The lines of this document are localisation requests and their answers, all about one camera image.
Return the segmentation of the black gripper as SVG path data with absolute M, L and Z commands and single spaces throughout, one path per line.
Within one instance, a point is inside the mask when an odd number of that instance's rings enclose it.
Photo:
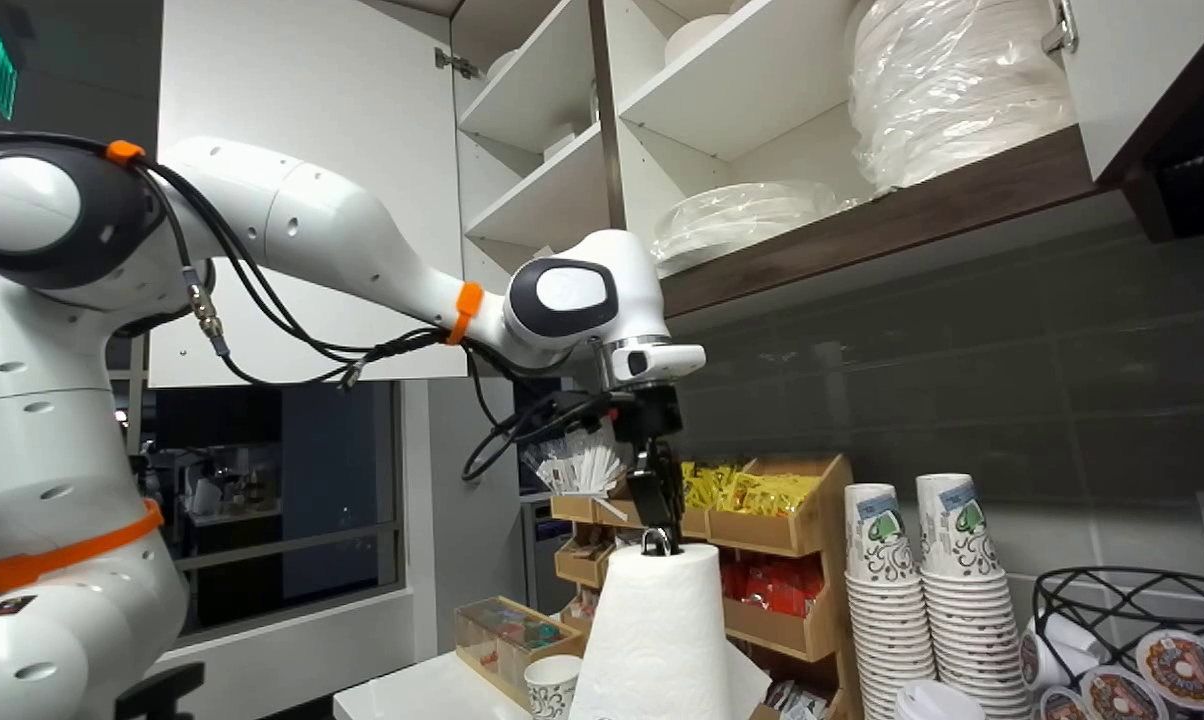
M 613 400 L 613 432 L 634 448 L 628 492 L 639 522 L 639 552 L 652 552 L 652 490 L 659 552 L 680 552 L 683 471 L 668 437 L 683 427 L 671 389 L 634 389 Z

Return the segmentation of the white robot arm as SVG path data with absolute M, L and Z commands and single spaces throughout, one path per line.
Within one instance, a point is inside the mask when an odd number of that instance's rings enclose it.
M 122 442 L 109 341 L 190 317 L 224 346 L 219 266 L 284 337 L 305 324 L 276 275 L 412 319 L 375 346 L 327 341 L 342 383 L 428 346 L 528 378 L 598 359 L 580 414 L 613 417 L 643 456 L 639 522 L 659 549 L 680 546 L 680 486 L 652 456 L 675 427 L 671 383 L 704 352 L 668 333 L 638 238 L 600 228 L 487 293 L 428 266 L 375 191 L 274 150 L 197 138 L 147 155 L 0 131 L 0 720 L 115 720 L 182 636 L 190 587 Z

